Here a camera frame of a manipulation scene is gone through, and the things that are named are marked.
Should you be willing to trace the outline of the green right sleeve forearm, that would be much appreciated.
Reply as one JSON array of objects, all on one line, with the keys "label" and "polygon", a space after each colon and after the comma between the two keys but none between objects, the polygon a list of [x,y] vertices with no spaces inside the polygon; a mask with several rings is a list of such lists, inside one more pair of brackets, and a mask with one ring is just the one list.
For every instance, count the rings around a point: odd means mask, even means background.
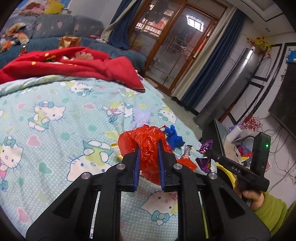
[{"label": "green right sleeve forearm", "polygon": [[264,201],[255,214],[269,229],[271,236],[273,236],[283,225],[290,210],[287,204],[281,199],[277,199],[268,192],[263,193]]}]

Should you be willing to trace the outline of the right hand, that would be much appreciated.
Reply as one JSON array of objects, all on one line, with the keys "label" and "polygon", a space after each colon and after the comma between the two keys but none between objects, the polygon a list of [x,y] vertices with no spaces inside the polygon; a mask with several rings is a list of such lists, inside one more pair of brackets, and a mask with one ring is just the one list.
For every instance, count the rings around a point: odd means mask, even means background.
[{"label": "right hand", "polygon": [[264,202],[264,195],[260,191],[244,190],[241,192],[239,189],[239,180],[238,179],[235,181],[235,187],[234,187],[233,191],[240,198],[244,197],[244,198],[252,200],[251,205],[250,205],[250,208],[252,211],[258,210]]}]

